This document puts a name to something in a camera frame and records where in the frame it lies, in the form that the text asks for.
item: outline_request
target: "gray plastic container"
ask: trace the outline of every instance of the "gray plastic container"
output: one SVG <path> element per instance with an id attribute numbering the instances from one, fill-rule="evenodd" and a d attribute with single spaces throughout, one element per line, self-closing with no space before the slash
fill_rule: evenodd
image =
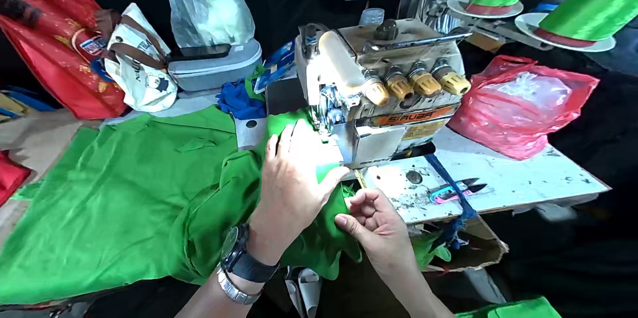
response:
<path id="1" fill-rule="evenodd" d="M 170 62 L 168 73 L 182 89 L 200 91 L 250 76 L 261 62 L 262 47 L 253 38 L 244 44 L 232 45 L 226 57 Z"/>

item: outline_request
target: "white table surface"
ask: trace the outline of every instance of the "white table surface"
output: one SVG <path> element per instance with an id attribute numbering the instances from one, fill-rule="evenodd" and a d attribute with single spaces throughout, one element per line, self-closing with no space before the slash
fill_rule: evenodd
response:
<path id="1" fill-rule="evenodd" d="M 477 177 L 483 190 L 468 196 L 478 212 L 501 211 L 518 206 L 608 191 L 610 188 L 554 147 L 531 159 L 517 161 L 460 136 L 447 127 L 436 134 L 435 155 L 456 181 Z M 412 184 L 405 174 L 414 170 L 422 183 Z M 368 187 L 379 187 L 392 200 L 408 224 L 436 221 L 461 214 L 458 202 L 434 204 L 427 192 L 445 184 L 424 157 L 391 161 L 363 168 Z"/>

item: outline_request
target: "container lid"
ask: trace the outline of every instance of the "container lid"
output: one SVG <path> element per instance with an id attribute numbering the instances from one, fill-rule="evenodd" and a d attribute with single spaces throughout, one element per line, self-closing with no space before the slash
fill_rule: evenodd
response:
<path id="1" fill-rule="evenodd" d="M 173 61 L 168 64 L 168 72 L 175 75 L 188 73 L 219 73 L 248 66 L 262 59 L 262 47 L 254 38 L 246 43 L 232 45 L 225 57 L 189 61 Z"/>

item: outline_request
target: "brown strap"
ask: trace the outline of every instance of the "brown strap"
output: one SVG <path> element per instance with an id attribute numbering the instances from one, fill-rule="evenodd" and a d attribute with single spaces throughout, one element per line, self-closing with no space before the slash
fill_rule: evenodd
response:
<path id="1" fill-rule="evenodd" d="M 102 33 L 102 37 L 104 37 L 105 42 L 108 43 L 108 40 L 111 38 L 113 34 L 113 30 L 115 29 L 117 23 L 120 22 L 122 16 L 116 12 L 115 10 L 108 9 L 100 9 L 95 11 L 95 22 L 98 25 L 98 30 Z M 104 57 L 105 59 L 109 59 L 111 61 L 117 61 L 116 54 L 110 50 L 102 50 L 100 53 L 100 57 Z"/>
<path id="2" fill-rule="evenodd" d="M 114 43 L 111 45 L 111 50 L 116 53 L 124 54 L 153 69 L 161 70 L 166 68 L 166 63 L 164 61 L 157 60 L 153 56 L 150 56 L 149 54 L 141 51 L 136 47 L 133 47 L 132 45 L 124 43 Z"/>
<path id="3" fill-rule="evenodd" d="M 149 33 L 148 30 L 144 29 L 144 27 L 142 27 L 140 24 L 138 24 L 138 22 L 136 22 L 133 18 L 129 17 L 128 15 L 122 15 L 122 20 L 120 21 L 120 23 L 126 24 L 130 26 L 131 28 L 134 28 L 135 30 L 146 35 L 146 37 L 149 39 L 151 44 L 155 47 L 155 49 L 157 49 L 162 59 L 166 61 L 166 53 L 164 53 L 164 51 L 161 49 L 160 42 L 157 40 L 157 38 L 155 38 L 153 34 Z"/>

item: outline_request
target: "red plastic bag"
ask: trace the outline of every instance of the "red plastic bag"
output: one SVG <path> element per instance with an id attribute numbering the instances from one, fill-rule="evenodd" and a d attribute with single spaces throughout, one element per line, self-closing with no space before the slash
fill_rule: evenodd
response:
<path id="1" fill-rule="evenodd" d="M 94 70 L 104 43 L 94 0 L 0 0 L 0 28 L 40 84 L 78 119 L 119 116 L 124 92 Z"/>
<path id="2" fill-rule="evenodd" d="M 482 73 L 472 76 L 472 88 L 463 96 L 462 105 L 448 126 L 457 133 L 512 159 L 529 159 L 543 150 L 547 134 L 558 131 L 581 114 L 581 107 L 598 84 L 589 75 L 537 66 L 526 57 L 496 56 Z M 536 92 L 522 91 L 520 96 L 505 93 L 499 85 L 525 81 L 538 75 L 561 100 L 541 104 L 530 100 Z"/>

